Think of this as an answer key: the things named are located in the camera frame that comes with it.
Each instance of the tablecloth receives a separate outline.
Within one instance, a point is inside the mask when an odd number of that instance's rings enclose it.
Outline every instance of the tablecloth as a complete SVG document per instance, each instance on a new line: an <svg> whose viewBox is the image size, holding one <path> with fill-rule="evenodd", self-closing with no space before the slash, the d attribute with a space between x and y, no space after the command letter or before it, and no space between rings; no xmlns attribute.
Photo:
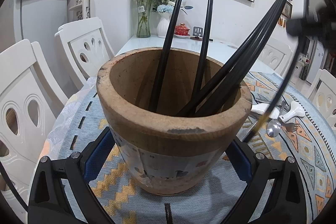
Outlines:
<svg viewBox="0 0 336 224"><path fill-rule="evenodd" d="M48 135L41 155L55 160L68 157L73 151L82 151L108 126L96 93L95 80L88 79L82 90L70 98ZM244 80L253 98L268 100L282 82L275 74L254 72L248 73ZM295 100L305 108L305 117L290 120L300 123L300 128L287 132L283 127L280 135L270 138L265 125L249 145L254 152L262 152L270 159L284 160L287 156L296 159L305 189L307 223L311 223L335 188L336 161L332 149L336 149L336 139L317 109L295 88L288 86L283 99L289 105ZM249 117L243 128L252 122L253 118ZM76 217L85 220L68 182L64 180L63 183ZM260 216L272 184L273 181L269 180L251 220ZM245 186L224 153L193 188L171 197L155 196L136 186L116 146L98 178L90 182L94 194L116 223L138 224L220 223Z"/></svg>

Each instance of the screw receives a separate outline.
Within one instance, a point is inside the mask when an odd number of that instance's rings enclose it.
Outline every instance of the screw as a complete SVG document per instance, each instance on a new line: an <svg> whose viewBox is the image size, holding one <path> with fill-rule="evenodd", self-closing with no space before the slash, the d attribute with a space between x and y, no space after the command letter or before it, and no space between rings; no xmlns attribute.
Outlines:
<svg viewBox="0 0 336 224"><path fill-rule="evenodd" d="M40 159L40 162L46 162L48 160L48 157L47 156L43 156L41 159Z"/></svg>
<svg viewBox="0 0 336 224"><path fill-rule="evenodd" d="M79 153L78 151L73 152L73 153L71 154L71 158L76 159L76 158L79 157L79 155L80 155L80 153Z"/></svg>
<svg viewBox="0 0 336 224"><path fill-rule="evenodd" d="M287 160L288 160L291 164L295 163L295 159L294 159L293 157L288 157Z"/></svg>
<svg viewBox="0 0 336 224"><path fill-rule="evenodd" d="M258 160L263 160L265 158L265 155L263 153L256 153L255 155Z"/></svg>

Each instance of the white chair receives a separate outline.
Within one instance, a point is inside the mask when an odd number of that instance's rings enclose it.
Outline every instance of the white chair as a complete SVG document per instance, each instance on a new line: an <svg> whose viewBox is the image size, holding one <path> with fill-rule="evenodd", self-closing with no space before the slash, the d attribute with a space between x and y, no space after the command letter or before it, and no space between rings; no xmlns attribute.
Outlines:
<svg viewBox="0 0 336 224"><path fill-rule="evenodd" d="M320 80L321 85L312 99L312 103L336 134L336 78L327 70L319 69L306 97L310 97Z"/></svg>
<svg viewBox="0 0 336 224"><path fill-rule="evenodd" d="M78 89L86 83L85 78L97 77L101 66L114 57L98 17L62 25L55 34L55 43Z"/></svg>
<svg viewBox="0 0 336 224"><path fill-rule="evenodd" d="M293 52L287 44L270 37L258 59L278 74L283 75L292 54Z"/></svg>
<svg viewBox="0 0 336 224"><path fill-rule="evenodd" d="M50 72L38 42L30 43L24 39L4 50L0 53L0 68L0 161L26 200L35 165L55 122L31 69L35 70L53 102L64 106L68 98ZM25 222L26 212L12 192L4 191L2 194Z"/></svg>

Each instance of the price tag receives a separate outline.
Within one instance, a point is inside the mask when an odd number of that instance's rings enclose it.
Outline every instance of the price tag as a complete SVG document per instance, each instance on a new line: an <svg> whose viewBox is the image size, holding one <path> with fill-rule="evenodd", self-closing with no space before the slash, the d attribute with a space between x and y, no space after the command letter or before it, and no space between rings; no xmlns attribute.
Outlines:
<svg viewBox="0 0 336 224"><path fill-rule="evenodd" d="M143 5L138 7L138 13L142 13L144 11L145 11L145 7Z"/></svg>

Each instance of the wooden pot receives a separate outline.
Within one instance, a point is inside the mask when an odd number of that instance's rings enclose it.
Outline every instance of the wooden pot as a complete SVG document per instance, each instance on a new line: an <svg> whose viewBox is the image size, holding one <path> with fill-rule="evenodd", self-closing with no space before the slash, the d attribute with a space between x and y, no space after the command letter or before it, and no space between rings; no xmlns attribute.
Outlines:
<svg viewBox="0 0 336 224"><path fill-rule="evenodd" d="M172 195L197 184L218 160L250 113L252 98L242 82L218 114L174 117L191 98L199 54L172 48L158 113L146 110L161 50L137 49L108 61L98 72L97 92L135 181L150 193ZM208 57L203 82L221 66Z"/></svg>

